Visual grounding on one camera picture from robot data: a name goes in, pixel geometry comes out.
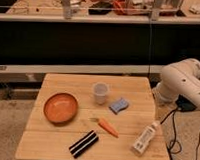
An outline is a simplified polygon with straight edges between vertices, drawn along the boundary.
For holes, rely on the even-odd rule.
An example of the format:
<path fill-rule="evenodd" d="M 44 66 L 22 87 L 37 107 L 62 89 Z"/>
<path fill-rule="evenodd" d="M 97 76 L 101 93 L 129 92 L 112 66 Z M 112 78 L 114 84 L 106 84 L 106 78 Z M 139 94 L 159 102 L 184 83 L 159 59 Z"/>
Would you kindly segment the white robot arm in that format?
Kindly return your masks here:
<path fill-rule="evenodd" d="M 161 81 L 155 87 L 160 102 L 172 103 L 184 96 L 200 109 L 200 61 L 193 58 L 162 67 Z"/>

